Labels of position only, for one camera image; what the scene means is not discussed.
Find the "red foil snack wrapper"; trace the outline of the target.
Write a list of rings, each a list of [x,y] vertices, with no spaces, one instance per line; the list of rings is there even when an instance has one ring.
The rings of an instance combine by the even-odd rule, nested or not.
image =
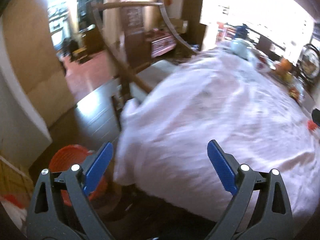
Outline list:
[[[295,102],[299,103],[300,92],[296,87],[291,87],[289,89],[289,97],[295,100]]]

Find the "red plastic trash basket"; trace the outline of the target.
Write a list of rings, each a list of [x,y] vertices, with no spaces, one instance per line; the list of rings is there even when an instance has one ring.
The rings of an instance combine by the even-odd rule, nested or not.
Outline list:
[[[92,154],[93,152],[81,145],[65,146],[53,155],[48,169],[51,173],[62,172],[63,175],[61,175],[59,179],[66,181],[71,174],[76,176],[82,171],[82,163]],[[98,200],[106,193],[107,188],[107,178],[103,175],[95,190],[87,196],[88,201],[93,203],[95,200]]]

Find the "cardboard box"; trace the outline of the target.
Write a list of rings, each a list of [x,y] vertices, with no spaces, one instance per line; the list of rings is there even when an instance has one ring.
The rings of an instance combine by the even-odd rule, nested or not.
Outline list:
[[[1,155],[1,197],[12,201],[18,207],[27,208],[34,191],[34,184],[28,170],[17,167]]]

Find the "framed embroidery basket screen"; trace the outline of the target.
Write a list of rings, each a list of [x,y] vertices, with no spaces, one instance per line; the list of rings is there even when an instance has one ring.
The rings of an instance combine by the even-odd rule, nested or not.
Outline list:
[[[306,44],[298,63],[302,77],[308,83],[315,84],[319,79],[319,50],[313,44]]]

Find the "top orange fruit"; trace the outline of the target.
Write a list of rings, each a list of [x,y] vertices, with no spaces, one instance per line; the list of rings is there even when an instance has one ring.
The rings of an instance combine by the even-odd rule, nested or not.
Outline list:
[[[292,63],[285,58],[282,58],[279,64],[279,68],[282,72],[290,72],[292,69]]]

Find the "black jar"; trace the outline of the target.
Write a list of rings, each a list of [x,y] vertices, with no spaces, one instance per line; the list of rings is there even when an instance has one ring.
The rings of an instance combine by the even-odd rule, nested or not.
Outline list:
[[[246,24],[242,24],[236,27],[236,33],[234,38],[240,38],[243,40],[247,39],[247,35],[248,35],[248,26]]]

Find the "pink floral tablecloth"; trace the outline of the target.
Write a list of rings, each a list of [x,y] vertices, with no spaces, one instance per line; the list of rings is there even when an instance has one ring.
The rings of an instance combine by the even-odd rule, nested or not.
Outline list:
[[[241,164],[280,171],[299,232],[319,204],[319,131],[307,122],[285,89],[222,44],[125,104],[113,178],[216,222],[232,196],[207,155],[215,140]]]

